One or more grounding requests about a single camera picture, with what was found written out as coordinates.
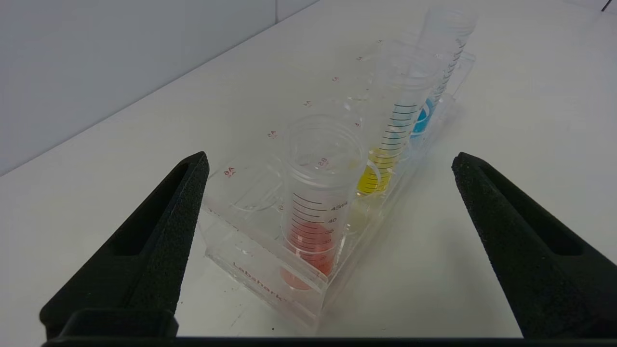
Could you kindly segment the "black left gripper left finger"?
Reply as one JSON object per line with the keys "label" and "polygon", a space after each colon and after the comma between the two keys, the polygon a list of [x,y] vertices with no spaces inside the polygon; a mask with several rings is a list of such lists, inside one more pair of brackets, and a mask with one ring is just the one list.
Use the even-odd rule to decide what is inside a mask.
{"label": "black left gripper left finger", "polygon": [[48,339],[162,339],[174,318],[207,178],[181,160],[40,310]]}

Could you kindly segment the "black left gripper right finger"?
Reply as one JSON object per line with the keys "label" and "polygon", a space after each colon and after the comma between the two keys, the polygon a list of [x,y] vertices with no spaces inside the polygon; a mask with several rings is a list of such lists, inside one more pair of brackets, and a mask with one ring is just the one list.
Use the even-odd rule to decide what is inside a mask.
{"label": "black left gripper right finger", "polygon": [[614,339],[615,263],[484,160],[452,171],[522,336]]}

